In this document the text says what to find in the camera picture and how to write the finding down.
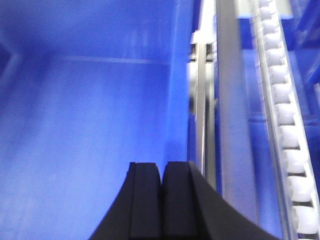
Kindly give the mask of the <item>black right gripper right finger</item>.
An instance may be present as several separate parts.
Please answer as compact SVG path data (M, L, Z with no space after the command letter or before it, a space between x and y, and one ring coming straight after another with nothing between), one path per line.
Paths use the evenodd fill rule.
M229 205L192 162L169 162L162 189L165 240L275 239Z

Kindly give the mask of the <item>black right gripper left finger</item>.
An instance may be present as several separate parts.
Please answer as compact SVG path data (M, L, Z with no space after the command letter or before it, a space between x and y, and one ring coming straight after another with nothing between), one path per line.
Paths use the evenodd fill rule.
M111 207L91 240L160 240L161 181L155 163L131 162Z

